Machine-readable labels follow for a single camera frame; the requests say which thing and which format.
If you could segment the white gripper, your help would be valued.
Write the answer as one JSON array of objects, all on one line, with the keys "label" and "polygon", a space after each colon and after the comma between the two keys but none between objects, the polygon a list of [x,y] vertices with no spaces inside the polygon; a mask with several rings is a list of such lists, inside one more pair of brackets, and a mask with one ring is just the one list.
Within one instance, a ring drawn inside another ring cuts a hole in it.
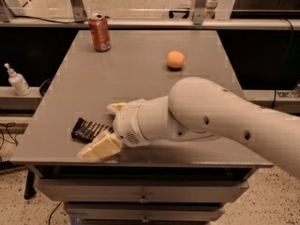
[{"label": "white gripper", "polygon": [[119,153],[122,143],[129,147],[149,145],[138,123],[138,111],[143,103],[144,99],[109,104],[106,109],[108,113],[115,114],[112,126],[121,142],[114,133],[100,134],[78,153],[78,158],[96,162]]}]

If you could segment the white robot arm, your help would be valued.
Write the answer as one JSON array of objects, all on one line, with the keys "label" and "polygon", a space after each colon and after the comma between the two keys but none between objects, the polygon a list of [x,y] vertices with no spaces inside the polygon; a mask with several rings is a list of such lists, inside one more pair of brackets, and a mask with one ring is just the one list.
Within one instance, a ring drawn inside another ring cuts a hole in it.
[{"label": "white robot arm", "polygon": [[165,97],[113,103],[112,129],[101,128],[78,157],[96,162],[129,147],[219,135],[300,178],[300,118],[253,104],[198,77],[178,81]]}]

